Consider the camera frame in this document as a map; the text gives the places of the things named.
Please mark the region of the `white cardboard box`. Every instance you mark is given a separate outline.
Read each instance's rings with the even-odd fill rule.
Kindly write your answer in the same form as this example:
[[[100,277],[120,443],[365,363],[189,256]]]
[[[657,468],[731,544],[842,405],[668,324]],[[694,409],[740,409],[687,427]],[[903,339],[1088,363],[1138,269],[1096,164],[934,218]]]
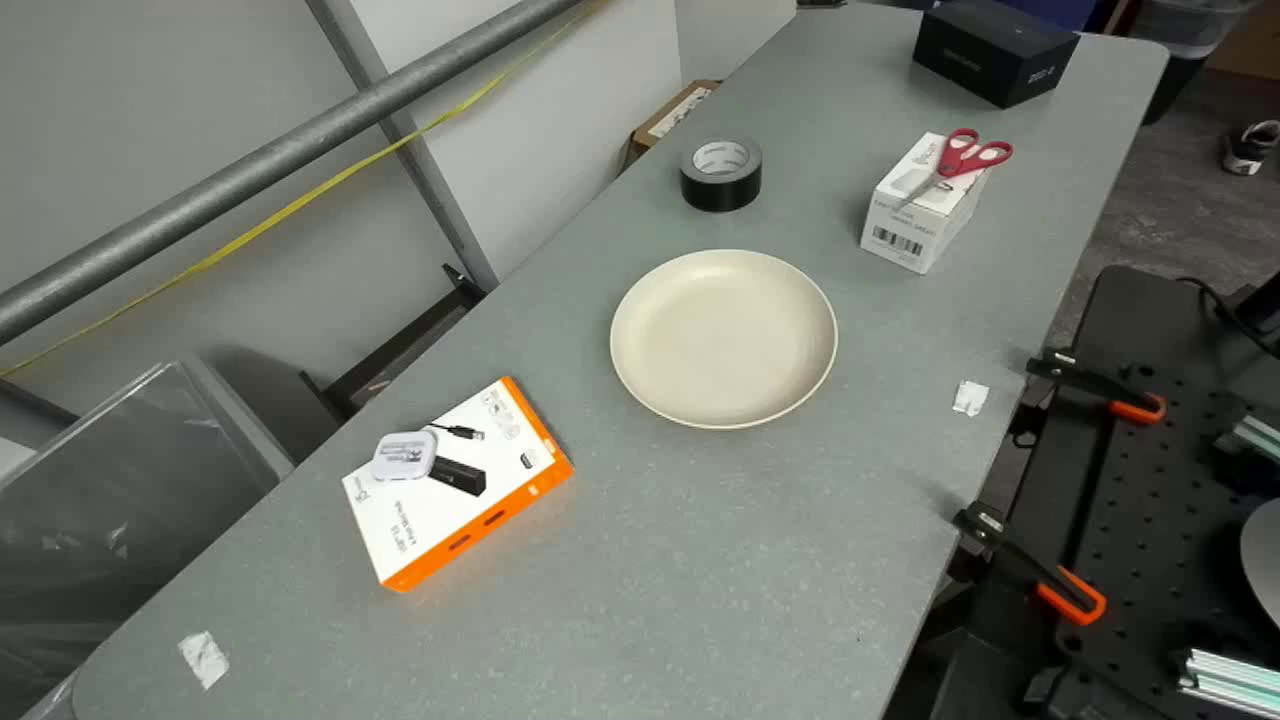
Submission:
[[[860,249],[908,273],[926,273],[970,218],[988,176],[970,170],[948,186],[932,184],[941,132],[924,132],[872,186]]]

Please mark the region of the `orange and white box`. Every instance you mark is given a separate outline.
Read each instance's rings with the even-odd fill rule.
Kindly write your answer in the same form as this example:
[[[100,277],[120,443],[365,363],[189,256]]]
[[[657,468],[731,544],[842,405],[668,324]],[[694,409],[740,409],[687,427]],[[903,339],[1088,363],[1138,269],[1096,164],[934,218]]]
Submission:
[[[528,391],[494,375],[415,432],[386,432],[341,486],[386,590],[423,585],[571,476]]]

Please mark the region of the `orange black clamp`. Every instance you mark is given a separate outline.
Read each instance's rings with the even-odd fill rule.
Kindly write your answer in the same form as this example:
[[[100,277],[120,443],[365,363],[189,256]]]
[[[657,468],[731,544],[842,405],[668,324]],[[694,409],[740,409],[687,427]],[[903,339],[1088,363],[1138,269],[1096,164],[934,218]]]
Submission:
[[[1014,544],[1009,534],[1009,523],[996,519],[985,502],[966,502],[951,516],[951,523],[977,539],[979,546],[988,546],[990,555],[1009,555],[1011,563],[1025,569],[1025,574],[1032,581],[1032,597],[1039,604],[1047,604],[1060,619],[1077,622],[1077,626],[1091,626],[1102,619],[1108,613],[1108,597],[1088,585],[1085,574],[1077,574],[1073,569],[1057,563],[1057,558],[1039,558],[1035,553],[1026,553],[1025,544]]]
[[[1116,420],[1134,427],[1150,427],[1167,415],[1167,405],[1154,391],[1138,391],[1125,380],[1113,380],[1064,349],[1045,349],[1039,355],[1026,360],[1026,373],[1060,389],[1100,394]]]

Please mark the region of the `cream round plate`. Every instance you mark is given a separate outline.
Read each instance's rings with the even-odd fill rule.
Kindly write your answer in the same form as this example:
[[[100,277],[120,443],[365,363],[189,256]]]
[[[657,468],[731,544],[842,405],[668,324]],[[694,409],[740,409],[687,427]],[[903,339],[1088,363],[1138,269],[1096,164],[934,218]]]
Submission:
[[[707,249],[646,269],[615,305],[607,360],[659,420],[745,432],[808,405],[840,355],[840,320],[794,264]]]

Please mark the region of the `grey plastic bin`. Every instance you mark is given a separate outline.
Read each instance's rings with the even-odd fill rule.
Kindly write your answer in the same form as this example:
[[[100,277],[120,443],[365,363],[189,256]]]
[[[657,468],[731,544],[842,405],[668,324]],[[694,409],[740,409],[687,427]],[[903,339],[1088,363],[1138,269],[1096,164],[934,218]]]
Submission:
[[[204,360],[113,391],[0,486],[0,710],[18,720],[293,471]]]

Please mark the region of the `grey metal pipe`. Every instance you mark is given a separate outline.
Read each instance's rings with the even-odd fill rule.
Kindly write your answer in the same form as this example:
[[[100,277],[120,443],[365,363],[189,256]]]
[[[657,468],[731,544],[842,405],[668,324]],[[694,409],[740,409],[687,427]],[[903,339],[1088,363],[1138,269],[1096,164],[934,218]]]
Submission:
[[[170,249],[176,240],[198,233],[204,224],[220,218],[235,202],[252,200],[255,192],[281,184],[284,176],[301,170],[304,164],[321,160],[324,150],[341,149],[345,141],[361,136],[365,129],[437,93],[441,82],[455,79],[460,72],[474,66],[480,61],[494,57],[499,48],[523,41],[528,32],[561,21],[578,4],[584,0],[516,0],[492,21],[415,57],[393,75],[345,95],[321,114],[287,129],[284,136],[196,181],[191,186],[158,200],[134,218],[125,218],[120,227],[68,252],[65,258],[5,288],[0,339],[15,339],[30,333],[35,324],[51,320],[68,305],[93,294],[95,288],[113,285],[117,277],[133,273],[134,264]]]

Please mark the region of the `red handled scissors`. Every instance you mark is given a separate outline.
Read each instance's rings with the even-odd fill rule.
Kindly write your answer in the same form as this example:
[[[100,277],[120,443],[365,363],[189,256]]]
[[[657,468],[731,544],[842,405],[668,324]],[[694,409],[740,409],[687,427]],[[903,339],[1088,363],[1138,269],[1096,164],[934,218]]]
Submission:
[[[941,145],[934,167],[908,192],[908,200],[932,186],[948,192],[961,176],[998,167],[1009,156],[1009,141],[985,141],[977,129],[951,129]]]

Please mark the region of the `white tape label far corner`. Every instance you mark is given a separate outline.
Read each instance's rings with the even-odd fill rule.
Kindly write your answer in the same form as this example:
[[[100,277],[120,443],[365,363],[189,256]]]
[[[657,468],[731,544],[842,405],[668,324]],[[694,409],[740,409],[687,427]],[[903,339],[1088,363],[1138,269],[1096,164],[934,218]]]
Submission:
[[[229,656],[210,631],[184,637],[181,656],[198,688],[215,688],[229,677]]]

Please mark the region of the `black perforated mounting board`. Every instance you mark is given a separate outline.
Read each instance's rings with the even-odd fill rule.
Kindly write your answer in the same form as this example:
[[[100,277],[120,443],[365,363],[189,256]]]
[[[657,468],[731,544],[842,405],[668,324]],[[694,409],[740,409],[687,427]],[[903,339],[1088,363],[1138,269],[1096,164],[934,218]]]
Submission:
[[[1077,355],[1163,400],[1134,427],[1085,391],[1060,391],[1011,499],[1011,546],[1066,563],[1108,597],[1081,626],[1032,597],[1014,553],[914,643],[924,677],[894,692],[918,720],[1246,720],[1179,688],[1195,647],[1266,660],[1275,631],[1231,553],[1266,499],[1215,436],[1244,413],[1280,413],[1280,360],[1228,326],[1190,279],[1108,269],[1077,326]]]

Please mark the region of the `white tape label near edge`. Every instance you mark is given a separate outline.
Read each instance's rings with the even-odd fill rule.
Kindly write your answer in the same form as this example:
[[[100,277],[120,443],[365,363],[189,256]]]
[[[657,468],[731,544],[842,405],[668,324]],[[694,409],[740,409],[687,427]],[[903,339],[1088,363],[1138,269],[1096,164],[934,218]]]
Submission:
[[[956,400],[951,400],[951,413],[961,413],[961,415],[979,415],[985,405],[988,405],[988,384],[961,380]]]

